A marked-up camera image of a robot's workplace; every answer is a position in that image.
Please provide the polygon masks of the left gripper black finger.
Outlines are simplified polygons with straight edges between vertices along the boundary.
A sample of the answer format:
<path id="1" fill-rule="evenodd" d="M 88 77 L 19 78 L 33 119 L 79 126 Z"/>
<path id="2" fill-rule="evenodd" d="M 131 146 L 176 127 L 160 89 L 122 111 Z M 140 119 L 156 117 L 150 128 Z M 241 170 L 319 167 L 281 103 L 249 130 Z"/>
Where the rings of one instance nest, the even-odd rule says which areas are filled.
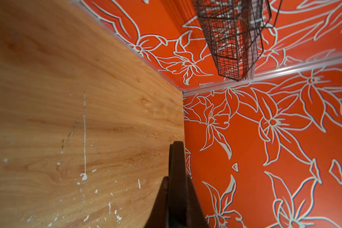
<path id="1" fill-rule="evenodd" d="M 185 147 L 174 141 L 169 149 L 168 176 L 162 179 L 146 228 L 207 228 L 191 177 L 186 171 Z"/>

